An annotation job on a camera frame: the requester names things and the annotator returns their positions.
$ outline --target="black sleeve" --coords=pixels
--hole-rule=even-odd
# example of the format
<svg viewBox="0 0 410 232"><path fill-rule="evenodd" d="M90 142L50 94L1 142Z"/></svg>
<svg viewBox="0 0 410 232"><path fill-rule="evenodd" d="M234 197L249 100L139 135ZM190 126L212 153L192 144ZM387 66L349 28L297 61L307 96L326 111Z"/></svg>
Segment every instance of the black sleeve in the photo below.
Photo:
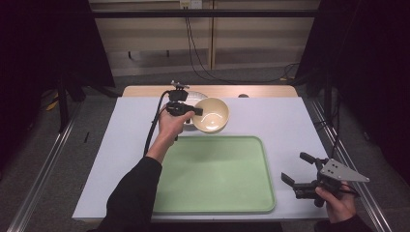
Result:
<svg viewBox="0 0 410 232"><path fill-rule="evenodd" d="M338 223L330 224L330 231L332 232L371 232L372 230L368 227L362 219L355 215L348 220L344 220Z"/></svg>
<svg viewBox="0 0 410 232"><path fill-rule="evenodd" d="M149 231L161 170L155 159L141 159L109 196L97 231Z"/></svg>

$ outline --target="light green tray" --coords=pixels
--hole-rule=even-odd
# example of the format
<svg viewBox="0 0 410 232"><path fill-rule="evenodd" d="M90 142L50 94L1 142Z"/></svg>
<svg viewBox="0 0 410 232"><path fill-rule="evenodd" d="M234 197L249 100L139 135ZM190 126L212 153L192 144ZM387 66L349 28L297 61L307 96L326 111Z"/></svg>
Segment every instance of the light green tray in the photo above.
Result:
<svg viewBox="0 0 410 232"><path fill-rule="evenodd" d="M263 213L275 206L257 137L179 137L162 166L154 213Z"/></svg>

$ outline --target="wire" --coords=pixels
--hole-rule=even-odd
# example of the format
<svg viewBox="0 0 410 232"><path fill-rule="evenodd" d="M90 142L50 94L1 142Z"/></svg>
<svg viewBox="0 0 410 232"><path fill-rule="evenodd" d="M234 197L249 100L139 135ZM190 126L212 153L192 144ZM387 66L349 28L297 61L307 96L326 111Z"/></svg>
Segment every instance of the wire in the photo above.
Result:
<svg viewBox="0 0 410 232"><path fill-rule="evenodd" d="M342 185L348 187L350 190L339 189L338 191L343 192L343 193L353 194L356 197L360 197L359 192L355 188L353 188L349 185L346 185L346 184L342 184Z"/></svg>
<svg viewBox="0 0 410 232"><path fill-rule="evenodd" d="M336 116L337 116L337 113L334 111L334 113L331 116L331 120L326 119L326 120L322 120L322 121L318 121L318 122L313 122L314 126L316 127L316 131L321 131L325 127L332 126L333 125L332 121L335 119Z"/></svg>
<svg viewBox="0 0 410 232"><path fill-rule="evenodd" d="M337 106L335 107L336 117L337 117L336 138L335 138L335 143L334 143L331 155L330 155L330 159L332 159L335 156L335 150L338 145L338 142L340 141L340 134L339 134L340 133L340 103L341 103L341 97L340 97L340 94L337 94Z"/></svg>
<svg viewBox="0 0 410 232"><path fill-rule="evenodd" d="M185 18L185 22L186 22L186 24L187 24L188 44L189 44L189 46L190 46L190 42L192 42L193 49L194 49L194 51L195 51L196 57L197 57L197 59L198 59L198 61L199 61L199 64L200 64L202 70L205 71L205 73L208 74L209 76L211 76L213 79L208 79L208 78L206 78L206 77L200 75L200 74L196 71L196 69L195 69L195 67L194 67L194 65L193 65L193 61L192 61L192 52L191 52L191 46L190 46L190 65L192 66L192 69L193 69L193 71L195 72L195 74L196 74L197 76L199 76L200 78L205 79L205 80L209 80L209 81L220 80L220 81L226 82L226 83L228 83L228 84L235 84L235 83L230 82L230 81L228 81L228 80L223 80L223 79L217 78L217 77L211 75L210 73L208 73L208 72L206 71L206 69L205 69L205 68L203 67L203 65L202 65L201 59L199 58L199 54L198 54L198 51L197 51L197 49L196 49L195 41L193 40L192 30L191 30L191 28L190 28L190 19L189 19L188 17L186 17L186 18Z"/></svg>
<svg viewBox="0 0 410 232"><path fill-rule="evenodd" d="M289 64L289 65L285 66L285 67L284 67L284 70L283 70L283 75L282 75L281 77L277 77L277 78L274 78L274 79L271 79L271 80L257 80L257 81L254 80L254 81L252 81L252 80L226 80L226 79L218 78L218 77L216 77L216 76L210 74L210 73L204 68L204 66L202 65L201 59L200 59L199 54L198 54L197 49L196 49L195 41L193 40L192 30L191 30L191 28L190 28L190 19L189 19L188 17L186 17L186 24L187 24L187 34L188 34L189 46L190 46L190 42L192 42L193 50L194 50L194 52L195 52L195 54L196 54L196 58L197 58L198 61L199 61L199 65L201 66L202 70L203 70L206 74L208 74L210 77L213 78L213 79L208 79L208 78L206 78L206 77L200 75L200 74L196 71L196 69L195 69L195 67L194 67L194 65L193 65L193 61L192 61L191 46L190 46L190 64L191 64L192 69L193 69L193 71L195 72L195 74L198 75L198 76L199 76L200 78L202 78L202 79L209 80L209 81L219 80L219 81L226 82L226 83L228 83L228 84L236 84L235 82L240 82L240 83L270 83L270 82L274 82L274 81L280 80L280 79L282 79L282 78L284 78L284 77L288 78L288 77L289 77L288 74L290 73L290 71L292 71L292 69L293 69L295 66L297 66L297 65L300 64L300 63L294 63L294 64Z"/></svg>
<svg viewBox="0 0 410 232"><path fill-rule="evenodd" d="M148 153L148 149L150 148L151 139L152 139L152 137L153 137L153 133L154 133L155 127L156 127L157 122L158 122L158 120L159 120L159 118L160 118L160 115L161 115L162 112L163 112L163 110L161 110L161 112L160 112L160 108L161 108L161 105L162 105L162 99L163 99L163 97L164 97L166 94L169 94L169 93L170 93L170 91L167 90L167 91L163 92L162 95L161 95L161 97L160 97L160 102L158 103L158 107L157 107L157 111L156 111L155 116L154 116L154 120L151 122L151 123L152 123L152 124L151 124L151 128L150 128L150 131L148 132L147 140L145 141L144 157L145 157L145 156L147 155L147 153Z"/></svg>
<svg viewBox="0 0 410 232"><path fill-rule="evenodd" d="M317 122L313 122L314 125L319 125L319 124L328 124L331 125L333 120L336 118L336 116L338 116L338 111L339 111L339 107L340 107L340 94L337 95L337 106L335 106L335 108L333 109L332 115L331 115L331 120L325 119L322 121L317 121Z"/></svg>

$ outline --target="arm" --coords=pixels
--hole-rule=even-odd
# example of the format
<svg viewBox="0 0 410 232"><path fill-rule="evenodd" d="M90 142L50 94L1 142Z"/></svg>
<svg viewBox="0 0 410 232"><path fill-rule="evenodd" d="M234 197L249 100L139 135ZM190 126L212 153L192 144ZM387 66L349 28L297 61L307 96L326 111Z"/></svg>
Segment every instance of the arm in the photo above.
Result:
<svg viewBox="0 0 410 232"><path fill-rule="evenodd" d="M349 187L342 186L342 189L349 190ZM316 188L316 193L326 201L330 223L322 223L328 231L360 231L368 232L371 229L356 215L355 196L343 193L339 198L333 196L323 188Z"/></svg>
<svg viewBox="0 0 410 232"><path fill-rule="evenodd" d="M161 163L193 112L174 117L163 111L160 132L146 157L126 175L108 198L107 213L97 231L149 231Z"/></svg>

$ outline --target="hand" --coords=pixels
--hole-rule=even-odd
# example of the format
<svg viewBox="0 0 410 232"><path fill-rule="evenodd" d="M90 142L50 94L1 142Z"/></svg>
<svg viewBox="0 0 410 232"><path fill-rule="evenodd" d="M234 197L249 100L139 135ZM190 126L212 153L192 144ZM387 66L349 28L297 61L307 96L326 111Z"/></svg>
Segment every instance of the hand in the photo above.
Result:
<svg viewBox="0 0 410 232"><path fill-rule="evenodd" d="M342 183L342 189L350 190L349 187L345 186L345 182ZM339 198L336 198L321 187L317 187L315 191L326 201L326 210L331 223L341 222L356 215L355 196L353 194L342 193Z"/></svg>
<svg viewBox="0 0 410 232"><path fill-rule="evenodd" d="M189 111L182 116L172 116L164 108L165 106L161 110L159 119L159 136L165 137L172 145L178 134L183 131L184 123L194 115L194 112Z"/></svg>
<svg viewBox="0 0 410 232"><path fill-rule="evenodd" d="M160 112L160 132L146 156L162 163L168 148L174 144L175 138L183 131L184 122L190 119L194 112L189 111L178 117L170 115L164 107Z"/></svg>

